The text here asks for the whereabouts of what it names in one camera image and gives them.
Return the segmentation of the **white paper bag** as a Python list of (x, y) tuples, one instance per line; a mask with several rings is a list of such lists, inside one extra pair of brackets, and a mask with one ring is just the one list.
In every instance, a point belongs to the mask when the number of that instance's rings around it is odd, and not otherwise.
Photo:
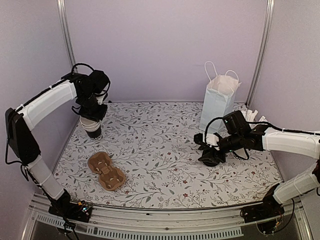
[(205, 89), (199, 124), (199, 129), (202, 131), (206, 130), (211, 120), (232, 112), (236, 91), (241, 85), (235, 71), (230, 69), (224, 74), (218, 74), (212, 61), (204, 63), (204, 70), (208, 77), (208, 84)]

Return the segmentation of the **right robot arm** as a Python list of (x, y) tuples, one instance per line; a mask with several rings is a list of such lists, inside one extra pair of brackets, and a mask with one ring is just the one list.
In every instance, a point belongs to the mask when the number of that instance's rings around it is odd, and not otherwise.
[[(195, 134), (193, 141), (199, 145), (202, 156), (198, 161), (208, 167), (215, 167), (226, 161), (226, 155), (232, 153), (239, 159), (248, 160), (249, 150), (278, 151), (320, 159), (320, 133), (279, 128), (267, 121), (249, 122), (240, 110), (220, 117), (228, 136), (217, 132), (209, 133), (212, 119), (204, 133)], [(304, 195), (320, 187), (320, 163), (285, 182), (270, 188), (259, 206), (262, 218), (269, 218), (281, 205), (297, 196)]]

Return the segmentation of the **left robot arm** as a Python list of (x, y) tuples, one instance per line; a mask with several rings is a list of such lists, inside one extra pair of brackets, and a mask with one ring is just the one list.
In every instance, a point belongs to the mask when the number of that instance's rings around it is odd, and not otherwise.
[(79, 105), (79, 116), (94, 122), (101, 121), (106, 115), (107, 105), (99, 103), (97, 98), (108, 92), (110, 84), (109, 77), (102, 70), (93, 70), (89, 75), (71, 71), (25, 104), (16, 109), (8, 108), (5, 112), (6, 149), (13, 150), (23, 174), (32, 178), (55, 202), (55, 209), (63, 217), (74, 213), (74, 205), (43, 160), (32, 131), (48, 115), (70, 101)]

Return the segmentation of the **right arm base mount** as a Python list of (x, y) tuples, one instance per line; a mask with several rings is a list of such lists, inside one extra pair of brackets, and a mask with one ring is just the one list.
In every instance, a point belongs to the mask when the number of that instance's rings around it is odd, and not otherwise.
[(274, 218), (270, 221), (258, 223), (257, 229), (264, 235), (274, 234), (283, 220), (285, 210), (281, 204), (260, 203), (256, 205), (245, 206), (240, 210), (240, 216), (245, 223), (257, 222)]

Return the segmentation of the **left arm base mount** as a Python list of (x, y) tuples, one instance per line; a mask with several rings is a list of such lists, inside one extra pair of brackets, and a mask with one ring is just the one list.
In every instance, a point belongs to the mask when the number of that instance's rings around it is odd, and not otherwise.
[(48, 212), (68, 220), (88, 223), (92, 214), (92, 206), (83, 200), (72, 203), (68, 198), (64, 198), (53, 200)]

